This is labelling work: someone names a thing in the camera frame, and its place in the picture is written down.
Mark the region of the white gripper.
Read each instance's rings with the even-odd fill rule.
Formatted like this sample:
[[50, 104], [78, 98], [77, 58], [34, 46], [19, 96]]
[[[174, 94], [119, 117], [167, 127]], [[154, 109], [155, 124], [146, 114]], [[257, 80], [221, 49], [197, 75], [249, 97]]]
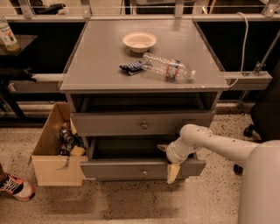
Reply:
[[196, 147], [184, 141], [182, 137], [167, 144], [158, 144], [157, 148], [166, 152], [171, 164], [167, 165], [167, 183], [172, 184], [180, 171], [180, 164], [184, 163], [188, 156], [196, 151]]

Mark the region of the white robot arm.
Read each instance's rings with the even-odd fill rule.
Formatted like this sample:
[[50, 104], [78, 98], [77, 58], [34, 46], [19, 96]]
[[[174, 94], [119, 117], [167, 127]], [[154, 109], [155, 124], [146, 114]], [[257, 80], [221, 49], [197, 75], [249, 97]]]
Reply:
[[172, 184], [179, 174], [180, 166], [190, 154], [206, 148], [216, 154], [244, 166], [249, 154], [258, 143], [243, 141], [235, 138], [215, 135], [208, 127], [195, 124], [183, 126], [179, 137], [169, 144], [158, 144], [157, 147], [166, 153], [167, 183]]

